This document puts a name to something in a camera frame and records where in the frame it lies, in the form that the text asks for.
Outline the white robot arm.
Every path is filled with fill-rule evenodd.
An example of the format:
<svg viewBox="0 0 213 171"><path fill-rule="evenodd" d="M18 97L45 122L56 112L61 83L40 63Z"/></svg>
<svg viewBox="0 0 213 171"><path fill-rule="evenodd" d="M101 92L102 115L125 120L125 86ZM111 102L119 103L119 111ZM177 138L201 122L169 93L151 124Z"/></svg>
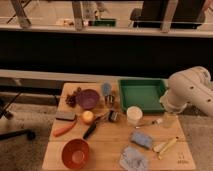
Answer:
<svg viewBox="0 0 213 171"><path fill-rule="evenodd" d="M159 102L168 113L179 114L191 103L209 117L213 117L213 90L210 72L201 66L192 67L172 74L168 89Z"/></svg>

